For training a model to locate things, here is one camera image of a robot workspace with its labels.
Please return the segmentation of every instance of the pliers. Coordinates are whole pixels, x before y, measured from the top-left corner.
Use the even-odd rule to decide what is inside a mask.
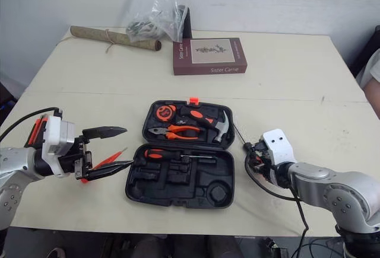
[[[187,137],[187,136],[180,136],[176,134],[178,132],[183,132],[186,130],[194,130],[196,132],[201,131],[196,126],[175,126],[175,125],[170,125],[167,128],[151,128],[148,131],[151,133],[154,133],[155,135],[165,135],[167,139],[185,139],[185,140],[190,140],[190,141],[194,139],[198,139],[197,136]]]

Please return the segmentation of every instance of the black cable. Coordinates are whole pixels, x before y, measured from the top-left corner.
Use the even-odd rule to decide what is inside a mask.
[[[243,139],[242,134],[239,132],[238,128],[235,126],[235,123],[233,124],[233,127],[236,129],[236,131],[237,131],[237,133],[239,134],[239,136],[240,136],[240,138],[242,139],[242,141],[243,141],[244,143],[246,143],[246,141]]]
[[[309,251],[310,251],[311,258],[314,258],[313,251],[311,250],[311,246],[313,245],[313,243],[318,241],[318,240],[327,240],[328,241],[329,239],[331,239],[331,238],[330,237],[328,237],[328,238],[316,238],[316,239],[313,239],[309,242],[310,243]]]
[[[297,204],[297,207],[298,207],[298,211],[299,211],[299,214],[301,216],[301,219],[302,219],[302,222],[303,222],[303,225],[305,226],[305,229],[302,231],[302,236],[301,236],[301,239],[299,241],[299,246],[298,246],[298,253],[297,253],[297,258],[299,258],[299,255],[301,254],[301,248],[302,248],[302,243],[305,239],[305,235],[306,235],[306,232],[309,230],[309,225],[308,223],[306,222],[306,218],[305,218],[305,214],[303,213],[303,209],[302,209],[302,206],[301,206],[301,202],[300,202],[300,199],[298,199],[298,196],[296,194],[296,191],[291,187],[289,186],[289,189],[290,191],[292,192],[294,198],[297,200],[296,201],[296,204]]]
[[[235,126],[235,124],[233,124],[233,126],[235,127],[240,138],[243,140],[244,144],[246,144],[247,142],[243,139],[238,128]],[[245,157],[245,160],[244,160],[245,171],[247,172],[248,176],[252,179],[252,181],[254,181],[257,184],[257,186],[259,186],[262,190],[266,191],[267,193],[271,194],[272,196],[275,196],[275,197],[277,197],[279,199],[283,199],[283,200],[290,200],[292,202],[297,201],[295,198],[285,197],[285,196],[282,196],[280,194],[272,192],[270,189],[266,188],[263,184],[261,184],[258,179],[256,179],[256,177],[252,174],[251,168],[249,166],[249,159],[250,159],[253,152],[254,152],[253,150],[247,151],[247,156]]]
[[[251,168],[249,167],[248,161],[249,161],[249,155],[247,155],[245,158],[245,164],[244,164],[245,171],[248,173],[248,176],[252,179],[252,181],[254,181],[257,184],[257,186],[259,186],[262,190],[266,191],[267,193],[269,193],[272,196],[275,196],[279,199],[297,202],[297,199],[291,198],[291,197],[285,197],[285,196],[282,196],[280,194],[274,193],[270,189],[266,188],[263,184],[261,184],[260,181],[251,173],[252,171],[251,171]]]
[[[239,134],[240,138],[244,141],[242,135],[240,134],[239,130],[237,129],[237,127],[234,125],[237,133]],[[309,225],[308,223],[306,222],[306,219],[305,219],[305,214],[303,213],[303,210],[302,210],[302,206],[301,206],[301,203],[300,203],[300,199],[298,198],[297,194],[296,194],[296,191],[291,187],[289,186],[289,189],[290,191],[292,192],[292,195],[293,195],[293,198],[290,198],[290,197],[285,197],[285,196],[282,196],[282,195],[279,195],[277,193],[274,193],[272,192],[271,190],[269,190],[268,188],[264,187],[264,185],[262,185],[256,178],[255,176],[251,173],[251,168],[249,167],[249,160],[251,159],[252,156],[256,156],[256,152],[254,151],[254,149],[252,148],[251,150],[249,149],[246,149],[247,151],[247,155],[245,157],[245,160],[244,160],[244,166],[245,166],[245,170],[248,174],[248,176],[261,188],[263,189],[264,191],[266,191],[267,193],[271,194],[272,196],[275,196],[279,199],[283,199],[283,200],[290,200],[290,201],[294,201],[297,203],[297,207],[298,207],[298,210],[299,210],[299,213],[300,213],[300,216],[301,216],[301,219],[302,219],[302,222],[305,226],[305,229],[303,230],[302,232],[302,236],[301,236],[301,239],[300,239],[300,243],[299,243],[299,247],[298,247],[298,254],[297,254],[297,258],[299,258],[299,255],[300,255],[300,250],[302,248],[302,243],[305,239],[305,235],[306,235],[306,232],[309,230]]]
[[[320,247],[326,248],[328,250],[331,250],[333,253],[335,253],[335,254],[339,255],[340,257],[344,258],[344,256],[341,253],[339,253],[337,250],[331,249],[331,248],[327,247],[326,245],[319,244],[319,243],[307,243],[307,244],[302,245],[301,247],[298,247],[296,249],[296,251],[294,251],[294,253],[292,254],[292,256],[290,258],[293,258],[297,252],[299,253],[302,248],[304,248],[306,246],[309,246],[310,244],[313,245],[313,246],[320,246]]]
[[[21,119],[19,119],[18,121],[16,121],[13,125],[11,125],[8,129],[5,130],[5,132],[2,133],[2,135],[0,135],[0,142],[16,127],[18,126],[21,122],[25,121],[26,119],[30,118],[30,117],[33,117],[37,114],[42,114],[44,112],[49,112],[49,111],[54,111],[54,112],[58,112],[59,113],[59,108],[57,107],[50,107],[50,108],[46,108],[46,109],[41,109],[41,110],[38,110],[38,111],[35,111],[35,112],[32,112],[30,114],[27,114],[26,116],[23,116]]]

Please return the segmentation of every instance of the table surface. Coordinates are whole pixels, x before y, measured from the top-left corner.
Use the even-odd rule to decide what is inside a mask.
[[[297,160],[337,171],[361,171],[380,179],[380,121],[328,36],[195,31],[194,37],[240,37],[245,74],[174,76],[172,44],[158,52],[68,39],[57,45],[8,116],[4,130],[21,116],[60,107],[77,134],[95,126],[128,132],[89,144],[95,164],[126,146],[131,159],[145,143],[141,134],[150,104],[187,100],[229,106],[244,138],[282,128]],[[17,127],[2,146],[23,146],[33,120]],[[26,189],[13,226],[57,230],[226,235],[300,235],[294,202],[274,198],[245,173],[242,142],[235,158],[235,198],[226,209],[168,208],[125,196],[128,169],[82,184],[74,176],[48,177]],[[290,195],[288,190],[270,189]],[[336,235],[333,216],[304,205],[308,235]]]

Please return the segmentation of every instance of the book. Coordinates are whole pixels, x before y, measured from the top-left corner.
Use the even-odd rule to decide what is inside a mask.
[[[174,75],[245,73],[240,39],[183,39],[173,43]]]

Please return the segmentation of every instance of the tool case lid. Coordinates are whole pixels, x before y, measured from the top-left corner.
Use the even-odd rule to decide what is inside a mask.
[[[158,107],[160,106],[175,106],[175,115],[173,117],[173,120],[165,123],[159,120],[155,116],[155,112]],[[205,111],[205,114],[207,114],[210,117],[215,118],[217,121],[224,122],[224,114],[221,111],[224,111],[226,116],[228,117],[229,121],[229,127],[227,132],[222,136],[221,142],[215,142],[212,141],[212,139],[217,136],[218,130],[204,127],[202,124],[198,123],[196,120],[191,119],[188,116],[183,116],[181,114],[181,108],[186,107],[187,109],[202,109]],[[196,126],[201,129],[202,133],[207,133],[206,135],[206,142],[203,142],[202,140],[180,140],[180,139],[167,139],[164,135],[157,136],[155,134],[152,134],[149,129],[152,127],[160,127],[160,128],[166,128],[170,125],[177,125],[177,122],[180,122],[181,120],[186,120],[187,126]],[[142,136],[152,144],[157,144],[162,147],[165,146],[175,146],[175,147],[184,147],[184,148],[195,148],[195,149],[208,149],[208,150],[221,150],[221,149],[228,149],[228,147],[233,143],[235,139],[235,129],[233,125],[233,118],[232,118],[232,111],[227,106],[217,105],[217,104],[211,104],[211,103],[202,103],[198,101],[194,101],[193,98],[191,98],[191,101],[188,103],[186,101],[176,101],[176,100],[159,100],[155,101],[149,108],[148,115],[144,122],[144,127],[142,128]]]

